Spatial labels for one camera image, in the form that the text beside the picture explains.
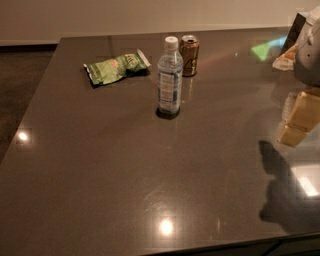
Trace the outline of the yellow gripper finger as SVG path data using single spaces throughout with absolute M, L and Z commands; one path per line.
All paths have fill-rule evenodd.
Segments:
M 320 123 L 320 88 L 291 92 L 286 98 L 277 141 L 295 147 Z

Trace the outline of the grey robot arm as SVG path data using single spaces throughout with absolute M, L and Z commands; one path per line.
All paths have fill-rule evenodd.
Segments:
M 295 147 L 320 123 L 320 7 L 298 13 L 291 27 L 296 38 L 272 67 L 293 71 L 307 88 L 290 92 L 285 100 L 277 141 Z

